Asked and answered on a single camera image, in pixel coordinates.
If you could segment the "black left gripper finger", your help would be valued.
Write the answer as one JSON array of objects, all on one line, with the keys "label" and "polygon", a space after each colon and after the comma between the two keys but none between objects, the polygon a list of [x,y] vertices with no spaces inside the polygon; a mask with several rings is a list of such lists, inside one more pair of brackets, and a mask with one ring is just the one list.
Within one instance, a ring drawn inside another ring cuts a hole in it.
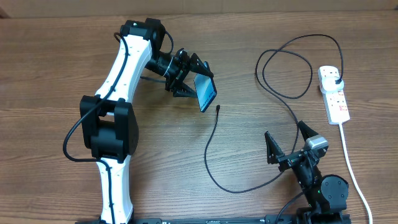
[{"label": "black left gripper finger", "polygon": [[193,53],[190,57],[189,70],[191,72],[199,73],[200,75],[204,75],[210,78],[214,77],[214,74],[208,67],[205,66],[205,64],[200,60],[196,53]]},{"label": "black left gripper finger", "polygon": [[176,83],[172,87],[173,97],[181,98],[197,98],[197,93],[195,90],[190,88],[185,83]]}]

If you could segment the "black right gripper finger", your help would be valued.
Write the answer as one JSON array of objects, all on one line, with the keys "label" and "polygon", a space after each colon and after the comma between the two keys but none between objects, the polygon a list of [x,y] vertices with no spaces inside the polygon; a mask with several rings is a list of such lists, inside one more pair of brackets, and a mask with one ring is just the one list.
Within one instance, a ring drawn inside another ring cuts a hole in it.
[{"label": "black right gripper finger", "polygon": [[318,137],[318,135],[319,135],[316,131],[314,131],[312,128],[310,128],[303,121],[299,121],[297,126],[298,126],[300,132],[302,133],[304,141],[306,141],[310,138],[313,138],[313,137]]},{"label": "black right gripper finger", "polygon": [[285,156],[284,152],[276,143],[275,139],[271,136],[270,132],[266,131],[264,133],[264,137],[267,146],[267,163],[268,164],[279,163],[279,159]]}]

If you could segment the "Samsung Galaxy smartphone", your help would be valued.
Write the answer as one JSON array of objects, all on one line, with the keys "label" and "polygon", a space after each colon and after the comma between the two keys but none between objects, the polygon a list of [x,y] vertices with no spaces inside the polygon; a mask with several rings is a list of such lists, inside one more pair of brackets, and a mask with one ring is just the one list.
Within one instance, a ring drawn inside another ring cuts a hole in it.
[{"label": "Samsung Galaxy smartphone", "polygon": [[208,76],[197,73],[193,81],[200,111],[204,113],[217,96],[214,80]]}]

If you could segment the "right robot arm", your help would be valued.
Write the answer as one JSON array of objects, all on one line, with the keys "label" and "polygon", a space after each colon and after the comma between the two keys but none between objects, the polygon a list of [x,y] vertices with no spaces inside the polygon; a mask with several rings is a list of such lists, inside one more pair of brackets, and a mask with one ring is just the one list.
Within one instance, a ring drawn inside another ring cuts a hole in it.
[{"label": "right robot arm", "polygon": [[[328,141],[321,134],[298,122],[304,147],[284,154],[269,132],[264,133],[267,146],[267,162],[278,164],[279,170],[292,170],[301,192],[281,208],[277,215],[266,215],[266,223],[350,223],[347,209],[348,182],[334,174],[322,175],[317,165],[328,150]],[[298,208],[296,213],[285,215],[284,211],[299,197],[304,196],[308,207]]]}]

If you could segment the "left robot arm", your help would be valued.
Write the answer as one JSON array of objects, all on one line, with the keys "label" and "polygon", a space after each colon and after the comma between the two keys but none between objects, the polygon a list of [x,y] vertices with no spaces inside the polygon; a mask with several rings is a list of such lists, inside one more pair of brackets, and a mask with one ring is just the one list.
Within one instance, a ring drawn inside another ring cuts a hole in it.
[{"label": "left robot arm", "polygon": [[129,191],[129,163],[139,140],[132,108],[142,72],[148,69],[164,78],[165,90],[174,97],[196,98],[205,112],[217,96],[214,74],[197,54],[180,49],[161,51],[167,31],[160,20],[128,20],[116,34],[119,51],[102,86],[80,101],[85,147],[91,150],[100,176],[103,209],[97,223],[133,223]]}]

